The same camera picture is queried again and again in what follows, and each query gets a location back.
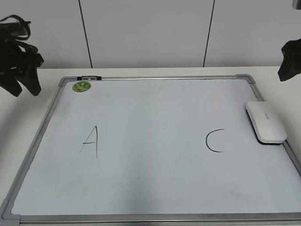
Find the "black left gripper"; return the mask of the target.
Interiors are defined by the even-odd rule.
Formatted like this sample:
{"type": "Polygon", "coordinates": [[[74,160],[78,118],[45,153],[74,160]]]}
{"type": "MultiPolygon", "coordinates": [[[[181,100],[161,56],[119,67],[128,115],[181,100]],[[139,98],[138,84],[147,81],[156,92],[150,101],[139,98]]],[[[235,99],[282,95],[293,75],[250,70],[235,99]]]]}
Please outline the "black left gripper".
{"type": "Polygon", "coordinates": [[[31,36],[29,22],[1,22],[0,73],[12,79],[1,79],[0,86],[18,97],[22,88],[17,80],[37,96],[41,92],[37,68],[44,63],[36,46],[26,43],[31,36]]]}

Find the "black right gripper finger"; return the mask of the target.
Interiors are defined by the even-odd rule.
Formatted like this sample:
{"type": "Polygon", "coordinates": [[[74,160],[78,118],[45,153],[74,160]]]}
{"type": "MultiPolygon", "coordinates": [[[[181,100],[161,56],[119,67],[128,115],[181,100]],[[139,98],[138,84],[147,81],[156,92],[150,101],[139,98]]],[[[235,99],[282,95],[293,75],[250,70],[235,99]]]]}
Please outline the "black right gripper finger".
{"type": "Polygon", "coordinates": [[[280,81],[287,81],[301,73],[301,40],[290,40],[282,48],[283,61],[278,70],[280,81]]]}

